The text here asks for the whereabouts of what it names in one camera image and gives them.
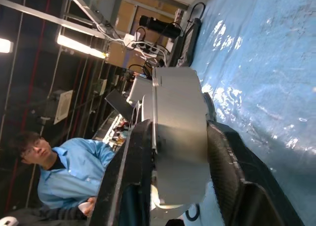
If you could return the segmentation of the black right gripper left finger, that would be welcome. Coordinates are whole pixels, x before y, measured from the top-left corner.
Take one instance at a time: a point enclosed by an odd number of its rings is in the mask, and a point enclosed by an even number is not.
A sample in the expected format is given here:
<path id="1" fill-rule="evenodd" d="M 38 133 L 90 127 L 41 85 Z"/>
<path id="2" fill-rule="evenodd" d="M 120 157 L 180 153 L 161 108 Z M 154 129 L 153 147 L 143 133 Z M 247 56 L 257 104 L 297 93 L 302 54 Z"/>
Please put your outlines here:
<path id="1" fill-rule="evenodd" d="M 152 122 L 137 123 L 104 173 L 88 226 L 150 226 Z"/>

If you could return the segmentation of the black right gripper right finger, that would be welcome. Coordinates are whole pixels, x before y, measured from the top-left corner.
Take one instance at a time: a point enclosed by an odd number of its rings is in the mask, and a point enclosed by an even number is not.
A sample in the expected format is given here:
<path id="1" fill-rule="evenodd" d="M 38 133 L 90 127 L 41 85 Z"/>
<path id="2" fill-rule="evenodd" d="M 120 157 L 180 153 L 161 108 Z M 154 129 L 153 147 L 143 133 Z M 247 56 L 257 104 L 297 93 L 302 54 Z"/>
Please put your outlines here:
<path id="1" fill-rule="evenodd" d="M 208 123 L 208 160 L 225 226 L 304 226 L 267 165 L 239 133 Z"/>

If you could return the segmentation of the silver motor housing copper windings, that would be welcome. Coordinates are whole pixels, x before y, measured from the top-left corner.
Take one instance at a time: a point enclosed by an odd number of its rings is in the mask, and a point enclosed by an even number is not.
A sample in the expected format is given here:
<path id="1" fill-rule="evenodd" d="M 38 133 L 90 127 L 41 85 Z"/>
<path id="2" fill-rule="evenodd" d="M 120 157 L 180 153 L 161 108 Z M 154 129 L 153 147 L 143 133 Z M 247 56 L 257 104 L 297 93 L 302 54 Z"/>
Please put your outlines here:
<path id="1" fill-rule="evenodd" d="M 202 200 L 210 180 L 207 104 L 199 78 L 189 67 L 153 72 L 153 147 L 161 205 Z"/>

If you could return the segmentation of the person in blue shirt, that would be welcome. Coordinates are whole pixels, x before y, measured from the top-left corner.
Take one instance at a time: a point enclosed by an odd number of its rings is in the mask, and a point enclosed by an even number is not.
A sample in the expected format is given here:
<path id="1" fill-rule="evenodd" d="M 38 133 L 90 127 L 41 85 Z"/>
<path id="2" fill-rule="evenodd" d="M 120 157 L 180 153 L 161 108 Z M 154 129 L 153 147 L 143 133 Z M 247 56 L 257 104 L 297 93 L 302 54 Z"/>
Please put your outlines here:
<path id="1" fill-rule="evenodd" d="M 50 209 L 71 209 L 82 203 L 90 217 L 107 166 L 115 156 L 102 141 L 72 138 L 52 147 L 36 132 L 22 132 L 10 147 L 25 164 L 40 168 L 38 196 Z"/>

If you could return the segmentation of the white cup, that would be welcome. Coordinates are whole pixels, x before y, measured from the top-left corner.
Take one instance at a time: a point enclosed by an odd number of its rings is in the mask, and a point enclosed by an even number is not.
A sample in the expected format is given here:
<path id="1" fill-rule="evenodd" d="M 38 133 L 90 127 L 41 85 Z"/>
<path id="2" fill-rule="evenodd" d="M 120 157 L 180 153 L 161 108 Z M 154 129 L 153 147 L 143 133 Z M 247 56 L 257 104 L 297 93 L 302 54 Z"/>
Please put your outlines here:
<path id="1" fill-rule="evenodd" d="M 84 202 L 84 203 L 81 203 L 81 204 L 78 206 L 78 208 L 79 208 L 79 210 L 80 210 L 81 212 L 84 213 L 84 212 L 86 211 L 86 209 L 88 209 L 91 205 L 92 205 L 91 202 Z"/>

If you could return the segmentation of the black flat panel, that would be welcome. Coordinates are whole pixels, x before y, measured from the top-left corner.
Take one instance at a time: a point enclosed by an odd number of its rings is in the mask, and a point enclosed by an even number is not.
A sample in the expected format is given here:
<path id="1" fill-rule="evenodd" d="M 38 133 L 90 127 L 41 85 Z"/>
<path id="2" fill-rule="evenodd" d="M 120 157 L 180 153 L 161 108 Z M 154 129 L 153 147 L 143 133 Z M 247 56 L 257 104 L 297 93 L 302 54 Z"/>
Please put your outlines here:
<path id="1" fill-rule="evenodd" d="M 127 121 L 131 121 L 133 107 L 126 99 L 116 90 L 112 90 L 105 100 Z"/>

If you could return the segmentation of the white square ceiling vent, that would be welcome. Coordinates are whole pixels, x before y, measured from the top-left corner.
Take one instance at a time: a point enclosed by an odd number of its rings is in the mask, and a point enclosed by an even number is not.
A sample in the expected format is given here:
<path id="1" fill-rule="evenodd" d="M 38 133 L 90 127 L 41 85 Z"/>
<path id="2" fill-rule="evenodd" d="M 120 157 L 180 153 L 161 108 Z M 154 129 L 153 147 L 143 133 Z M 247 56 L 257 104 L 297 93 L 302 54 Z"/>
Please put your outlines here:
<path id="1" fill-rule="evenodd" d="M 58 101 L 54 123 L 53 123 L 55 125 L 68 116 L 70 104 L 72 100 L 72 95 L 73 95 L 73 90 L 69 90 L 69 91 L 57 90 L 54 93 L 56 95 L 56 100 Z"/>

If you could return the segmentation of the blue plastic table sheet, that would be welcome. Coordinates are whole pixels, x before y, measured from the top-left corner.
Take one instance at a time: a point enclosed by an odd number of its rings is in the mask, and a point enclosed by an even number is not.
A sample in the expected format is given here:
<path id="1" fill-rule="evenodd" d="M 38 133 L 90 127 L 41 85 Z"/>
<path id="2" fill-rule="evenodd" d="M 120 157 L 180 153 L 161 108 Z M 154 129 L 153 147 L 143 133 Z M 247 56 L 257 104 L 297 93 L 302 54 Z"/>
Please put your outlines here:
<path id="1" fill-rule="evenodd" d="M 316 0 L 195 0 L 192 68 L 217 120 L 316 226 Z"/>

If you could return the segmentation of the white power strip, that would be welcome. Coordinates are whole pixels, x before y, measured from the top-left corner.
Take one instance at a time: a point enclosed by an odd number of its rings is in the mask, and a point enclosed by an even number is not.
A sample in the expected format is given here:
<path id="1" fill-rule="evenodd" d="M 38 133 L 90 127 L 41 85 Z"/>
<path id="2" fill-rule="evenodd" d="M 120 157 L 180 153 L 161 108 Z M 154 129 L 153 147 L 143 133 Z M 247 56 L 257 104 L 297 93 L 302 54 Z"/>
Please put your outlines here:
<path id="1" fill-rule="evenodd" d="M 139 52 L 145 57 L 156 58 L 158 56 L 158 49 L 145 42 L 140 32 L 136 32 L 133 35 L 125 34 L 123 43 L 127 50 Z"/>

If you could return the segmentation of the black power adapter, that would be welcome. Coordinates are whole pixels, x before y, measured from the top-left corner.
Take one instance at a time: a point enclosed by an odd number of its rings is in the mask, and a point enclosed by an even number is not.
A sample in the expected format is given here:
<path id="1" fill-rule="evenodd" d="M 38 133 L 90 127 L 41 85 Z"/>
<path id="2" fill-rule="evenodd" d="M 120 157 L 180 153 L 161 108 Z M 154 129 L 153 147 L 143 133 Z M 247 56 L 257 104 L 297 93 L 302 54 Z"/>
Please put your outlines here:
<path id="1" fill-rule="evenodd" d="M 195 18 L 185 35 L 175 40 L 168 62 L 170 67 L 189 67 L 192 64 L 200 28 L 201 20 Z"/>

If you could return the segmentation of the long fluorescent lamp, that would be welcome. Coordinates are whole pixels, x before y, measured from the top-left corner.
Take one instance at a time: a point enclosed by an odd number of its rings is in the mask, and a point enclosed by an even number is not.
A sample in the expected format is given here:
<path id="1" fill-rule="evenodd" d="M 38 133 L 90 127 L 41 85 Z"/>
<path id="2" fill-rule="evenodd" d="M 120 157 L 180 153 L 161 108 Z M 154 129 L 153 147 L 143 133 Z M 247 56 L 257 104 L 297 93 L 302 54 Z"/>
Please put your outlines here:
<path id="1" fill-rule="evenodd" d="M 73 40 L 69 37 L 59 35 L 57 38 L 57 43 L 61 46 L 65 46 L 67 48 L 92 55 L 94 57 L 98 57 L 101 59 L 106 59 L 108 57 L 108 53 L 104 53 L 102 51 L 99 51 L 97 49 L 91 48 L 83 43 L 80 43 L 76 40 Z"/>

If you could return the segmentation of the black cylindrical device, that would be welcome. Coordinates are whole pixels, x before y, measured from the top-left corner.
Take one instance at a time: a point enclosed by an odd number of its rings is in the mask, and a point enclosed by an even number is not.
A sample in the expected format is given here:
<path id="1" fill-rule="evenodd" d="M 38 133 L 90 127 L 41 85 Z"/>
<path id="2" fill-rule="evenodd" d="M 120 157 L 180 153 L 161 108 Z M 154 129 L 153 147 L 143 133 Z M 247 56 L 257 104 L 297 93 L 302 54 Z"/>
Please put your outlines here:
<path id="1" fill-rule="evenodd" d="M 154 31 L 161 36 L 171 39 L 176 39 L 182 32 L 182 30 L 179 27 L 176 27 L 173 23 L 167 23 L 154 17 L 148 17 L 145 15 L 140 17 L 139 26 L 145 27 L 148 30 Z"/>

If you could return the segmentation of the short fluorescent lamp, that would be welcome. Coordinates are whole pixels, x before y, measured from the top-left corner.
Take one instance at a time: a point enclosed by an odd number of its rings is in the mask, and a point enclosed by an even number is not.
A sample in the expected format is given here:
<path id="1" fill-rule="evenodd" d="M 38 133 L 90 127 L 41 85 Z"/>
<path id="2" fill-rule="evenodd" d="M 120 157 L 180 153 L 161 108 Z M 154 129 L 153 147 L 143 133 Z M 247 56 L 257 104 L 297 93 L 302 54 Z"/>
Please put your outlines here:
<path id="1" fill-rule="evenodd" d="M 11 53 L 13 51 L 14 43 L 0 38 L 0 53 Z"/>

